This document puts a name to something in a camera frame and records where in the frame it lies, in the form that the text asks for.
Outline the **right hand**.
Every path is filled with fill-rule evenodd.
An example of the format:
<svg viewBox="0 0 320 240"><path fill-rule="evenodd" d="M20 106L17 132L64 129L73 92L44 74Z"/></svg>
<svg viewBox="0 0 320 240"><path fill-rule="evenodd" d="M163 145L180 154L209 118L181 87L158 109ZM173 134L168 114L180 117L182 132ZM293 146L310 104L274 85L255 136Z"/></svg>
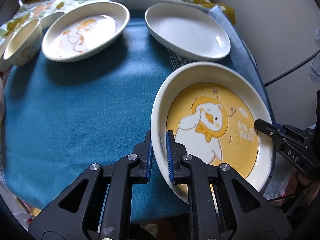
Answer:
<svg viewBox="0 0 320 240"><path fill-rule="evenodd" d="M319 181L307 178L294 167L286 186L285 194L296 193L298 185L306 186L306 194L302 200L302 205L310 205L319 193Z"/></svg>

